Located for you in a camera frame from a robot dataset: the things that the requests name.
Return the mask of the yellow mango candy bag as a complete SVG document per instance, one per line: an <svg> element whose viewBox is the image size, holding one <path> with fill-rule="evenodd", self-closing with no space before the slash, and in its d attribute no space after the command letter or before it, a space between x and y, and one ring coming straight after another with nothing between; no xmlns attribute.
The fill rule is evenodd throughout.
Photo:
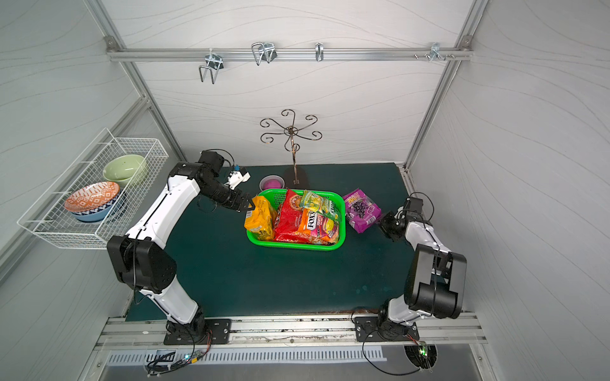
<svg viewBox="0 0 610 381"><path fill-rule="evenodd" d="M247 212L244 227L259 241L273 241L276 210L264 196L254 197L253 202L255 209Z"/></svg>

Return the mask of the purple snack bag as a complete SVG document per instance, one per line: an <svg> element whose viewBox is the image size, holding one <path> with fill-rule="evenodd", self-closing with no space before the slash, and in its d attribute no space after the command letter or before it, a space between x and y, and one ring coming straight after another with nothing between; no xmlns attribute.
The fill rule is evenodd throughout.
<svg viewBox="0 0 610 381"><path fill-rule="evenodd" d="M346 219L357 232L364 233L381 218L381 208L363 190L357 189L343 197Z"/></svg>

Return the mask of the green plastic basket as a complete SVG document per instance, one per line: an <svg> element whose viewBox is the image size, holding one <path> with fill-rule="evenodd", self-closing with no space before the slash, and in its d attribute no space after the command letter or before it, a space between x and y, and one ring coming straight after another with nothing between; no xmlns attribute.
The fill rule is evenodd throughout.
<svg viewBox="0 0 610 381"><path fill-rule="evenodd" d="M270 189L264 190L259 195L265 197L270 206L272 206L276 211L280 209L281 204L286 199L288 190L287 189ZM251 243L262 246L269 247L275 249L301 249L301 250L314 250L314 251L332 251L340 248L346 240L346 204L341 198L340 195L329 192L329 191L321 191L315 190L317 195L328 198L332 201L336 209L339 213L338 219L338 240L332 244L312 244L312 243L298 243L298 242L286 242L286 241L261 241L255 234L247 231L247 237Z"/></svg>

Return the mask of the red candy bag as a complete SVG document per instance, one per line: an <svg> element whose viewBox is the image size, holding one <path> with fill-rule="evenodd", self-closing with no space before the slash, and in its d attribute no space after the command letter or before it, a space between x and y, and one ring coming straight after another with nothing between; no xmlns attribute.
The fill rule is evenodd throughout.
<svg viewBox="0 0 610 381"><path fill-rule="evenodd" d="M311 240L299 233L303 217L300 207L301 196L293 190L287 190L285 200L279 209L274 223L274 241L294 244L311 244Z"/></svg>

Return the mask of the orange snack packet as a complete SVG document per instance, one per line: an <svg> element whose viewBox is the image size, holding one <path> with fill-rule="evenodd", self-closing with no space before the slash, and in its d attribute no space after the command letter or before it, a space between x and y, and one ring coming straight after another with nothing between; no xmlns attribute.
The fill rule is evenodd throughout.
<svg viewBox="0 0 610 381"><path fill-rule="evenodd" d="M322 214L304 210L295 234L310 244L332 245L338 242L339 225Z"/></svg>

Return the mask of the green tea snack packet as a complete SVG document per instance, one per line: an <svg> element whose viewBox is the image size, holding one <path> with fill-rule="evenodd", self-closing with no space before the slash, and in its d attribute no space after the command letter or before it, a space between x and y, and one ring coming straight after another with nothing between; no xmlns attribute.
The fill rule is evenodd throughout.
<svg viewBox="0 0 610 381"><path fill-rule="evenodd" d="M305 190L301 195L300 208L320 214L334 222L339 222L340 220L339 209L335 203L310 190Z"/></svg>

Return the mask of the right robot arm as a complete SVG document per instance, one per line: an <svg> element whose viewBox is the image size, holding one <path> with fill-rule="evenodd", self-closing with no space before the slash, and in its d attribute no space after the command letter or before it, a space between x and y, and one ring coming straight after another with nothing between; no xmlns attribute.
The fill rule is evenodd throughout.
<svg viewBox="0 0 610 381"><path fill-rule="evenodd" d="M397 212L380 222L384 235L405 240L414 250L403 294L387 300L379 311L379 327L390 330L413 327L422 318L456 319L462 312L467 259L450 250L424 217L424 202L431 198L413 192Z"/></svg>

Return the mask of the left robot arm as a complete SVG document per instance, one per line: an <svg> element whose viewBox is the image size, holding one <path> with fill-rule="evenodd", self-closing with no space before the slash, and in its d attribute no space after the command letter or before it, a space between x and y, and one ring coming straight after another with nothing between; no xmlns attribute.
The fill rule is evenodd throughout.
<svg viewBox="0 0 610 381"><path fill-rule="evenodd" d="M235 165L226 182L218 181L226 161L217 151L204 150L197 162L179 162L144 216L106 246L118 281L151 300L165 314L169 327L193 335L205 332L205 317L181 286L177 264L165 247L183 212L199 196L232 211L254 209L252 197L238 189L250 179L245 168Z"/></svg>

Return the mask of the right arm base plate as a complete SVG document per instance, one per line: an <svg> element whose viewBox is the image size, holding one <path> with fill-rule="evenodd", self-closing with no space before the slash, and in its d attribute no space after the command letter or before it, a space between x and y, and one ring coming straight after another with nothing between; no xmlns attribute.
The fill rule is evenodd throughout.
<svg viewBox="0 0 610 381"><path fill-rule="evenodd" d="M376 315L353 317L351 320L354 324L356 339L360 343L419 341L416 324L400 325L380 320Z"/></svg>

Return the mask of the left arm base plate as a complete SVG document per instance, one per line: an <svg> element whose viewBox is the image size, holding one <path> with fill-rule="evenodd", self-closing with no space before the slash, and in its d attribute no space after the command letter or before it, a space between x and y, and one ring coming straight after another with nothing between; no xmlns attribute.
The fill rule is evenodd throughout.
<svg viewBox="0 0 610 381"><path fill-rule="evenodd" d="M167 321L163 344L227 344L231 325L228 318L195 319L187 325Z"/></svg>

